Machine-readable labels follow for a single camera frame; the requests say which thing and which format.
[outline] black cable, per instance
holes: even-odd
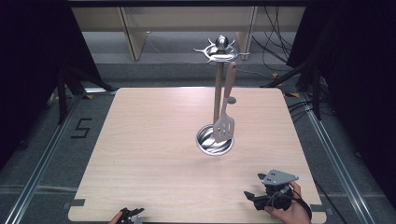
[[[300,117],[298,117],[297,119],[295,119],[295,120],[293,121],[293,123],[297,122],[300,118],[302,118],[302,117],[306,114],[306,112],[308,112],[309,110],[301,111],[300,113],[297,113],[297,114],[291,116],[291,118],[293,119],[294,117],[300,115]]]
[[[303,106],[309,105],[309,104],[311,104],[311,103],[312,103],[312,102],[309,102],[309,103],[304,102],[303,104],[298,105],[298,106],[294,107],[293,109],[290,109],[290,110],[289,110],[289,113],[293,112],[294,110],[296,110],[296,109],[298,109],[298,108],[301,108],[301,107],[303,107]]]
[[[282,46],[278,45],[278,44],[275,43],[273,40],[271,40],[271,37],[268,36],[268,34],[267,34],[266,32],[264,32],[264,34],[265,34],[265,36],[270,40],[270,42],[271,42],[273,45],[275,45],[275,46],[277,46],[277,47],[279,47],[279,48],[283,48]]]
[[[290,54],[289,54],[289,52],[287,51],[287,48],[286,48],[285,44],[283,43],[283,41],[285,41],[285,42],[288,43],[289,45],[290,45],[290,43],[287,42],[287,41],[282,37],[282,35],[280,34],[279,19],[278,19],[279,7],[276,7],[276,20],[275,20],[275,22],[273,22],[273,21],[271,20],[271,17],[269,16],[269,13],[268,13],[266,7],[264,7],[264,10],[265,10],[265,13],[267,14],[268,20],[270,21],[272,28],[273,28],[273,30],[271,31],[271,35],[270,35],[270,37],[269,37],[268,40],[267,40],[267,43],[266,43],[265,47],[267,46],[267,44],[268,44],[269,41],[271,41],[272,43],[274,43],[274,42],[271,40],[271,36],[272,36],[272,33],[275,32],[276,35],[277,35],[277,37],[279,38],[279,41],[280,41],[281,45],[282,45],[281,48],[282,48],[282,50],[283,50],[283,53],[285,54],[285,57],[286,57],[286,59],[288,60]]]
[[[277,68],[272,68],[272,67],[268,66],[268,64],[264,60],[264,53],[265,53],[265,50],[262,51],[262,63],[265,65],[265,67],[267,67],[270,70],[277,71],[277,72],[289,72],[290,71],[289,69],[277,69]]]
[[[263,44],[261,44],[255,37],[254,35],[251,37],[262,49],[268,51],[269,53],[271,53],[274,57],[278,58],[280,61],[282,61],[283,63],[287,63],[288,61],[284,60],[282,57],[280,57],[279,55],[277,55],[275,52],[271,51],[270,49],[268,49],[267,47],[265,47]]]
[[[321,185],[318,183],[318,181],[314,178],[314,182],[315,184],[318,186],[318,188],[322,191],[322,193],[324,194],[324,196],[326,197],[326,199],[329,201],[329,203],[332,205],[332,208],[334,209],[334,211],[338,214],[338,216],[341,218],[341,220],[343,220],[343,222],[345,224],[347,224],[347,221],[344,219],[344,217],[341,215],[340,211],[338,211],[337,207],[335,207],[334,203],[332,202],[332,200],[330,199],[329,195],[327,195],[326,191],[323,190],[323,188],[321,187]]]
[[[306,106],[306,105],[308,105],[308,104],[309,104],[309,103],[296,106],[296,107],[294,107],[292,110],[290,110],[289,112],[291,113],[292,111],[294,111],[294,110],[296,110],[296,109],[298,109],[298,108],[300,108],[300,107]],[[328,107],[330,107],[330,106],[329,106],[329,105],[326,105],[326,106],[321,106],[320,108],[328,108]],[[305,111],[302,111],[302,112],[308,112],[308,111],[310,111],[310,110],[312,110],[312,109],[313,109],[313,108],[308,108],[308,109],[306,109]],[[325,115],[335,117],[335,115],[332,115],[332,114],[329,114],[329,113],[325,113],[325,112],[323,112],[323,111],[320,111],[320,112],[323,113],[323,114],[325,114]]]
[[[288,105],[288,108],[292,108],[292,107],[294,107],[296,105],[305,104],[305,103],[312,103],[312,101],[301,101],[301,102],[295,103],[293,105]]]
[[[274,201],[275,201],[275,199],[276,199],[276,197],[277,197],[277,194],[279,194],[280,192],[276,192],[274,195],[272,195],[270,198],[269,198],[269,200],[268,200],[268,202],[267,202],[267,204],[265,205],[265,206],[268,206],[269,204],[271,204],[271,207],[274,207]]]
[[[280,194],[280,197],[284,197],[284,198],[287,198],[287,199],[297,202],[306,211],[306,213],[309,216],[309,219],[312,219],[311,207],[303,200],[303,198],[301,196],[300,196],[300,198],[294,198],[294,197],[290,197],[289,195],[286,195],[286,194]]]
[[[297,191],[293,190],[293,193],[296,193],[300,198],[303,198]]]

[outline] stainless steel bowl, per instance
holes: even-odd
[[[196,136],[196,143],[199,149],[209,156],[221,156],[233,148],[233,138],[217,143],[213,137],[213,124],[203,127]]]

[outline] wire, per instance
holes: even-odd
[[[168,63],[187,63],[187,62],[172,62],[172,61],[167,60],[167,59],[163,56],[163,53],[162,53],[160,50],[158,50],[157,48],[155,48],[154,45],[149,41],[149,38],[146,38],[146,41],[151,45],[151,47],[152,47],[153,49],[155,49],[155,51],[157,51],[158,53],[160,53],[161,57],[163,57],[163,59],[164,59],[166,62],[168,62]]]
[[[326,100],[320,100],[320,102],[321,103],[327,103]],[[288,109],[289,109],[289,112],[291,113],[294,110],[297,110],[297,109],[299,109],[299,108],[301,108],[303,106],[310,105],[312,103],[313,103],[313,101],[302,101],[302,102],[299,102],[299,103],[296,103],[296,104],[293,104],[293,105],[288,105]],[[330,106],[329,105],[321,106],[320,108],[328,108],[328,107],[330,107]],[[300,112],[292,115],[291,116],[292,119],[300,115],[300,117],[298,117],[297,119],[293,120],[293,123],[297,122],[300,118],[302,118],[306,114],[306,112],[311,111],[311,110],[313,110],[313,107],[307,108],[307,109],[305,109],[303,111],[300,111]],[[323,113],[323,114],[328,115],[328,116],[335,117],[335,115],[332,115],[332,114],[329,114],[329,113],[325,113],[322,110],[320,110],[320,113]]]
[[[271,53],[274,57],[278,58],[280,61],[282,61],[283,63],[287,63],[287,61],[285,59],[283,59],[282,57],[280,57],[279,55],[277,55],[275,52],[271,51],[270,49],[268,49],[267,47],[265,47],[263,44],[261,44],[255,37],[254,35],[251,37],[262,49],[268,51],[269,53]]]
[[[276,199],[278,194],[281,194],[281,192],[278,191],[273,196],[271,196],[265,206],[268,206],[271,203],[271,207],[274,207],[274,201],[275,201],[275,199]]]
[[[267,76],[267,75],[262,74],[260,72],[246,71],[246,70],[242,70],[242,69],[239,69],[239,68],[237,68],[236,71],[240,71],[240,72],[244,72],[244,73],[250,73],[250,74],[258,74],[258,75],[261,75],[261,76],[266,77],[266,78],[275,79],[274,77]]]
[[[308,214],[309,218],[312,218],[312,210],[309,207],[309,205],[303,200],[303,198],[301,197],[301,195],[299,193],[297,193],[294,190],[293,190],[293,192],[298,194],[298,196],[300,196],[300,198],[294,198],[293,196],[289,196],[289,195],[283,194],[281,192],[278,192],[278,193],[280,193],[279,197],[281,197],[281,198],[287,198],[287,199],[290,199],[290,200],[293,200],[293,201],[297,202],[306,211],[306,213]]]
[[[324,191],[324,189],[322,188],[322,186],[318,183],[318,181],[314,178],[314,182],[315,184],[318,186],[318,188],[322,191],[323,195],[326,197],[327,201],[329,201],[329,203],[332,205],[332,208],[334,209],[334,211],[338,214],[338,216],[341,218],[341,220],[343,220],[343,222],[345,224],[347,224],[347,221],[344,219],[344,217],[341,215],[340,211],[338,211],[337,207],[334,205],[334,203],[332,202],[332,200],[330,199],[329,195],[327,195],[326,191]]]
[[[284,52],[284,54],[285,54],[285,57],[286,57],[286,59],[288,60],[288,59],[289,59],[290,53],[288,52],[289,49],[286,48],[284,42],[286,42],[286,43],[289,44],[290,46],[291,46],[291,44],[290,44],[289,42],[287,42],[287,41],[282,37],[282,35],[280,34],[279,19],[278,19],[279,7],[275,7],[275,10],[276,10],[276,19],[275,19],[275,22],[272,21],[272,19],[271,19],[269,13],[268,13],[266,7],[264,7],[264,10],[265,10],[265,13],[267,14],[268,20],[270,21],[272,28],[273,28],[272,31],[271,31],[271,35],[270,35],[270,37],[268,38],[267,43],[265,44],[265,47],[267,46],[268,42],[270,42],[270,41],[271,41],[272,43],[274,43],[274,42],[271,40],[271,36],[272,36],[273,33],[275,33],[275,34],[277,35],[279,41],[280,41],[281,48],[282,48],[282,50],[283,50],[283,52]]]
[[[282,47],[281,45],[278,45],[277,43],[275,43],[275,42],[271,39],[271,36],[268,36],[268,34],[267,34],[266,32],[264,32],[264,34],[265,34],[265,36],[267,37],[267,39],[269,39],[269,41],[270,41],[273,45],[275,45],[275,46],[277,46],[277,47],[279,47],[279,48],[284,48],[284,47]]]
[[[283,59],[282,57],[280,57],[279,55],[277,55],[276,53],[274,53],[273,51],[271,51],[270,49],[268,49],[267,47],[265,47],[263,44],[261,44],[254,36],[252,36],[251,38],[262,48],[262,63],[268,69],[273,70],[273,71],[280,71],[280,72],[289,72],[290,71],[290,69],[275,69],[275,68],[272,68],[272,67],[268,66],[267,63],[264,60],[265,51],[268,51],[271,55],[273,55],[274,57],[278,58],[283,63],[286,63],[287,61],[285,59]]]
[[[296,193],[301,199],[303,198],[297,191],[293,190],[293,193]]]

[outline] spatula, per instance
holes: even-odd
[[[227,69],[227,75],[224,84],[223,102],[220,110],[219,119],[213,124],[213,137],[217,143],[224,142],[233,138],[233,129],[235,121],[225,112],[228,104],[228,98],[233,88],[233,81],[236,74],[236,62],[230,63]]]

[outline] wooden table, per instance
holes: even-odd
[[[108,112],[72,206],[73,221],[109,221],[122,207],[144,207],[143,222],[272,223],[244,190],[263,195],[258,173],[300,179],[308,204],[321,204],[278,89],[233,88],[234,145],[220,157],[196,146],[213,118],[213,88],[120,89]],[[325,213],[314,212],[313,223]]]

